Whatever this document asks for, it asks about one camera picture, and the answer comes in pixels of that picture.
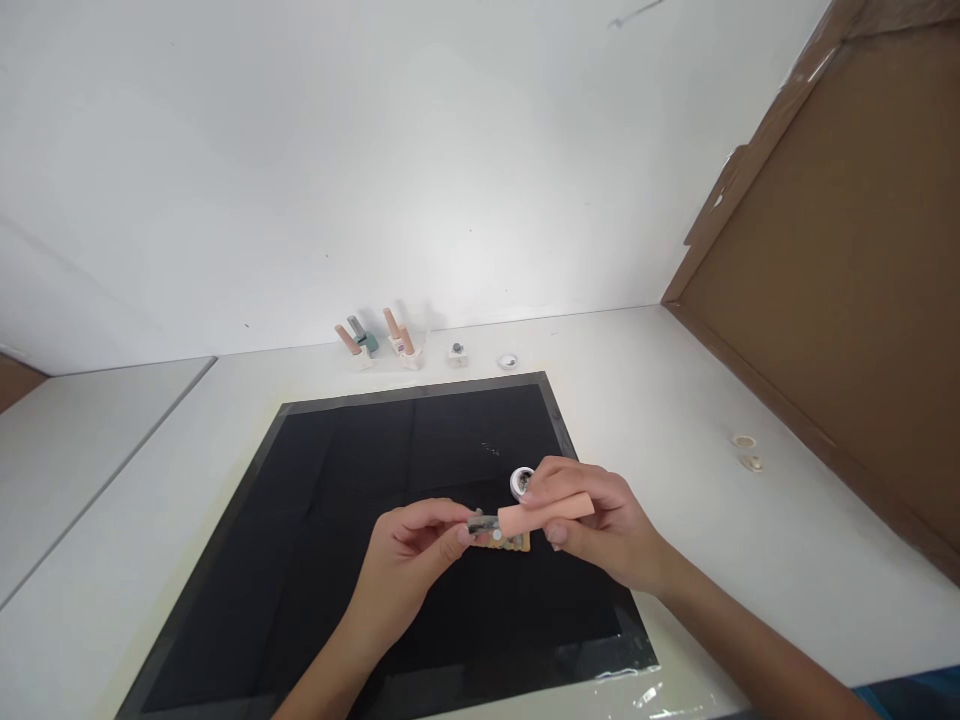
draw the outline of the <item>hand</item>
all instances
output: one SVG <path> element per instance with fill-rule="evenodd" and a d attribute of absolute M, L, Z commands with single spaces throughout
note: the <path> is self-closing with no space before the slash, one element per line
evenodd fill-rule
<path fill-rule="evenodd" d="M 587 492 L 596 512 L 577 520 L 556 518 L 543 530 L 554 547 L 606 570 L 621 585 L 662 595 L 677 555 L 647 518 L 627 481 L 599 465 L 545 457 L 520 502 L 531 507 Z"/>
<path fill-rule="evenodd" d="M 433 499 L 377 520 L 336 633 L 369 669 L 410 627 L 437 578 L 472 544 L 465 523 L 474 515 L 451 500 Z"/>

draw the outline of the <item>pink cylinder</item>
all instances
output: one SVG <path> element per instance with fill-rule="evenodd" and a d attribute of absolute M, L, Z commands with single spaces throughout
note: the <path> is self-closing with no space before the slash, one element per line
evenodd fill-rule
<path fill-rule="evenodd" d="M 576 520 L 593 513 L 593 501 L 590 495 L 583 492 L 538 508 L 526 505 L 500 508 L 497 511 L 497 517 L 500 519 L 500 532 L 506 537 L 511 537 L 531 530 L 539 530 L 554 518 Z"/>

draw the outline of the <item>fingernail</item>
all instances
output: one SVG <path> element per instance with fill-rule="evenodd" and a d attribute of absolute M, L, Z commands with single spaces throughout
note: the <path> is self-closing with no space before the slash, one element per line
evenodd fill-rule
<path fill-rule="evenodd" d="M 457 540 L 464 547 L 470 547 L 473 545 L 473 535 L 470 534 L 470 531 L 467 529 L 466 525 L 457 530 Z"/>
<path fill-rule="evenodd" d="M 554 550 L 557 549 L 557 545 L 563 545 L 567 541 L 567 529 L 563 525 L 547 525 L 544 532 Z"/>

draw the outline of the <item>black mat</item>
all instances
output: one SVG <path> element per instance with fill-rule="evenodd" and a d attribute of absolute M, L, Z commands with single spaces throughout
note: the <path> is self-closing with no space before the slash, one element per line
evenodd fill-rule
<path fill-rule="evenodd" d="M 572 456 L 545 376 L 506 380 L 285 406 L 121 717 L 269 717 L 339 622 L 381 513 L 426 497 L 495 512 L 515 502 L 516 467 Z M 530 553 L 468 550 L 352 716 L 401 720 L 655 663 L 630 593 L 537 532 Z"/>

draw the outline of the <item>person's left hand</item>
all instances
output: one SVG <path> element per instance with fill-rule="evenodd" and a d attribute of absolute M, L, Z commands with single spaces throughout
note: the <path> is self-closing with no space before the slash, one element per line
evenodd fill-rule
<path fill-rule="evenodd" d="M 432 499 L 377 520 L 357 588 L 337 628 L 371 669 L 410 627 L 437 578 L 473 543 L 465 524 L 473 515 L 452 500 Z"/>

